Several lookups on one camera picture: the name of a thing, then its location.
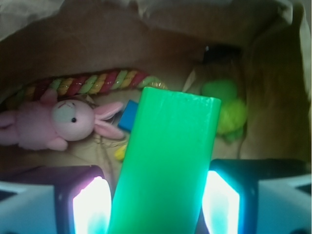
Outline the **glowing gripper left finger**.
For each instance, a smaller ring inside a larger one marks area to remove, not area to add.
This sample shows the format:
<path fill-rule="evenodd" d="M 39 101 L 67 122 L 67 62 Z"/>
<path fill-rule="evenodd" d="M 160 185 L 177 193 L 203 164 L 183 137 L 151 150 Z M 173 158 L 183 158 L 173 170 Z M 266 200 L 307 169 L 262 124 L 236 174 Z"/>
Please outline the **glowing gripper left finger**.
<path fill-rule="evenodd" d="M 96 165 L 21 167 L 0 174 L 2 234 L 105 234 L 112 198 Z"/>

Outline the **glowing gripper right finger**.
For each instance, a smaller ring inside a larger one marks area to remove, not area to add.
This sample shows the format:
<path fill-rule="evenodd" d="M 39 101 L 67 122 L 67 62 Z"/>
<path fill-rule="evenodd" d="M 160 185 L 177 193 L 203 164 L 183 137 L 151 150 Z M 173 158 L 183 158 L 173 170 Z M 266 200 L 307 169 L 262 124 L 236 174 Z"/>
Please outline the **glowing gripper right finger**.
<path fill-rule="evenodd" d="M 312 175 L 298 159 L 214 159 L 202 211 L 210 234 L 309 234 Z"/>

